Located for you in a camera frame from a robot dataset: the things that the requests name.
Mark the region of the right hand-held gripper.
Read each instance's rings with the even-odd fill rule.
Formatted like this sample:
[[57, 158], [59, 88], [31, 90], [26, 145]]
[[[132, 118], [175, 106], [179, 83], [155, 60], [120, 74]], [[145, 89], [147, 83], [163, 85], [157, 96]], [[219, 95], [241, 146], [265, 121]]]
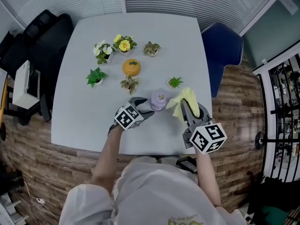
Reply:
[[200, 103], [198, 103], [199, 117], [194, 114], [186, 99], [181, 100], [180, 107], [183, 119], [189, 127], [182, 135], [186, 149], [194, 147], [202, 154], [220, 149], [227, 139], [221, 123], [211, 123], [208, 110]]

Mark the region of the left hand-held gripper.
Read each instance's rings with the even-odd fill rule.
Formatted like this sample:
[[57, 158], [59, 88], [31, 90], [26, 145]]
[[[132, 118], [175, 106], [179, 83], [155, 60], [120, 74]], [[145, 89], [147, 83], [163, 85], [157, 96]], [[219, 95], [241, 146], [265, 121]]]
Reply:
[[119, 109], [114, 117], [114, 120], [124, 130], [139, 126], [143, 121], [155, 114], [155, 112], [152, 110], [139, 110], [138, 106], [144, 104], [147, 100], [148, 99], [144, 97], [132, 97], [128, 103]]

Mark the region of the yellow knitted cloth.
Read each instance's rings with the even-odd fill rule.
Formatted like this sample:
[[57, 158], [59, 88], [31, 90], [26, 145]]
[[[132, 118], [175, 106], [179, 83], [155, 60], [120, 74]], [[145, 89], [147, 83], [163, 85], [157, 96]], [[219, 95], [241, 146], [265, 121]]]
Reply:
[[183, 113], [181, 111], [181, 101], [185, 99], [188, 104], [190, 105], [190, 108], [192, 110], [192, 112], [194, 113], [194, 115], [196, 117], [200, 116], [200, 109], [198, 106], [198, 102], [196, 100], [196, 96], [193, 90], [191, 90], [190, 88], [186, 87], [184, 88], [178, 96], [176, 96], [175, 98], [172, 98], [169, 100], [166, 109], [169, 109], [171, 107], [175, 107], [174, 112], [173, 112], [173, 116], [179, 118], [179, 120], [183, 123], [186, 124], [186, 122], [184, 121], [183, 118]]

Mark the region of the person's right forearm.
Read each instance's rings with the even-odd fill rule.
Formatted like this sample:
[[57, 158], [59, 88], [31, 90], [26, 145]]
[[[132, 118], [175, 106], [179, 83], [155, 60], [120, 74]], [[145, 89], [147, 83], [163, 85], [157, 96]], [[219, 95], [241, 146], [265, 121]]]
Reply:
[[209, 154], [195, 150], [197, 163], [198, 186], [215, 207], [221, 207], [221, 195], [215, 177], [214, 167]]

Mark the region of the person's left forearm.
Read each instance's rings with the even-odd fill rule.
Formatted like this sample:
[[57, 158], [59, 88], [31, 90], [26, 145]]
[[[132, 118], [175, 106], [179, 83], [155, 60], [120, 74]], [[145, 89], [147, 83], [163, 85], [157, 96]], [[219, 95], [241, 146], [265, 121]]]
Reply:
[[117, 171], [122, 132], [123, 128], [119, 125], [110, 131], [103, 150], [100, 153], [96, 166], [93, 170], [90, 182], [93, 185], [105, 188], [110, 194], [113, 190]]

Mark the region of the spiky green potted plant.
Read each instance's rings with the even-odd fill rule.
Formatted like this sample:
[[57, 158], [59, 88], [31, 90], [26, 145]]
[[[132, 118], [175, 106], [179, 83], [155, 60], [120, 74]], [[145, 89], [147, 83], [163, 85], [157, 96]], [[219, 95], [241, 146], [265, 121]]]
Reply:
[[171, 89], [179, 88], [182, 83], [182, 77], [172, 77], [167, 81], [167, 84]]

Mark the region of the orange pumpkin-shaped jar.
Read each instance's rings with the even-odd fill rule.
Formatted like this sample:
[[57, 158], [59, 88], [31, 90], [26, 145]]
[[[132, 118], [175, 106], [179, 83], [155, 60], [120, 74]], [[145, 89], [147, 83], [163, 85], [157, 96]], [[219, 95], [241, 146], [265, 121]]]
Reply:
[[123, 63], [122, 70], [125, 75], [137, 76], [141, 71], [140, 62], [135, 59], [128, 59]]

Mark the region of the green leafy potted plant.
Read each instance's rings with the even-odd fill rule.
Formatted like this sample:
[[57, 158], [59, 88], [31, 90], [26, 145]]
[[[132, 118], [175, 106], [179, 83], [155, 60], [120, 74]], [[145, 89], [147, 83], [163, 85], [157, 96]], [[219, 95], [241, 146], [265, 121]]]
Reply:
[[90, 85], [91, 88], [94, 88], [95, 85], [101, 85], [103, 80], [108, 77], [108, 74], [103, 72], [100, 67], [96, 69], [90, 69], [90, 73], [86, 77], [87, 85]]

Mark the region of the yellow flower potted plant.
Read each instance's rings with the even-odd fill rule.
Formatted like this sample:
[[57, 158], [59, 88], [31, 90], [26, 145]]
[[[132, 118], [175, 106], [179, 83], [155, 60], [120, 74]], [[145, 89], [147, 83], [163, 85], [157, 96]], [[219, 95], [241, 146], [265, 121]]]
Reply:
[[130, 36], [118, 34], [113, 40], [113, 48], [118, 50], [124, 56], [128, 56], [135, 46], [137, 46], [137, 43]]

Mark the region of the blue chair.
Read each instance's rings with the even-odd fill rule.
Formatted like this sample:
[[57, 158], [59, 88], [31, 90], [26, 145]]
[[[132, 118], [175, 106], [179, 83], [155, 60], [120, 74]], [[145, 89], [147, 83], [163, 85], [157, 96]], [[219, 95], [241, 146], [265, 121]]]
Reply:
[[201, 35], [209, 71], [211, 97], [216, 98], [225, 67], [238, 66], [242, 62], [244, 42], [239, 34], [220, 22], [207, 27]]

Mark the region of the person's white shirt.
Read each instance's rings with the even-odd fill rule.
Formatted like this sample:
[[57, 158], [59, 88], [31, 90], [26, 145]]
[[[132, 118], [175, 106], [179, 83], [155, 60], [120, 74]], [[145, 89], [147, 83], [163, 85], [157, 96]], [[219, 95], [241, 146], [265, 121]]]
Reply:
[[59, 225], [246, 225], [238, 210], [215, 207], [177, 167], [130, 163], [115, 185], [115, 197], [81, 184], [67, 195]]

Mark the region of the black office chair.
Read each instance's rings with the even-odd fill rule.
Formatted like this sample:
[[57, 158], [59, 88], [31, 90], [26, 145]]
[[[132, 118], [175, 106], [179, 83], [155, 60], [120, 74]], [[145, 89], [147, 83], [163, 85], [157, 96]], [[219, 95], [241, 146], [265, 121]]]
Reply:
[[8, 32], [0, 42], [0, 68], [15, 79], [17, 70], [28, 59], [27, 46], [22, 33], [15, 37]]
[[55, 16], [46, 9], [23, 32], [28, 59], [41, 75], [39, 106], [46, 122], [52, 118], [56, 83], [73, 31], [70, 15]]

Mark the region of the yellow round table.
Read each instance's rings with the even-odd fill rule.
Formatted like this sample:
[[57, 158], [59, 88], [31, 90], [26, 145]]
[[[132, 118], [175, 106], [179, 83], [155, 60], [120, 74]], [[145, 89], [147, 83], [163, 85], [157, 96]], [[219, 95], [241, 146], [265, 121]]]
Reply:
[[2, 98], [1, 98], [1, 107], [0, 107], [0, 139], [2, 141], [5, 141], [6, 139], [6, 127], [5, 124], [2, 122], [3, 116], [4, 116], [4, 111], [5, 111], [5, 104], [6, 104], [6, 99], [7, 99], [7, 82], [8, 79], [5, 79], [4, 87], [3, 87], [3, 93], [2, 93]]

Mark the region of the small white door notice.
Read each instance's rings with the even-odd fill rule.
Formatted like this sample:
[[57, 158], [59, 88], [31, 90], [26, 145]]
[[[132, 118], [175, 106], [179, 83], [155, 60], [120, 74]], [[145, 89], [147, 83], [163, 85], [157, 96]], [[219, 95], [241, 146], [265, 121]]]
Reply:
[[298, 6], [293, 2], [293, 0], [279, 0], [283, 6], [289, 11], [291, 15], [294, 15], [298, 11]]

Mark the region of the white shelf unit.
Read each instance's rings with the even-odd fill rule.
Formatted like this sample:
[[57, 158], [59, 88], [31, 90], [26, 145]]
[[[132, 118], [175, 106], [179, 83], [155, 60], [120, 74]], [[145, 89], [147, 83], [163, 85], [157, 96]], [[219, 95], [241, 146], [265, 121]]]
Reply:
[[8, 193], [0, 195], [0, 225], [26, 225], [28, 215], [21, 215], [16, 206], [21, 204], [22, 201], [18, 200], [13, 202]]

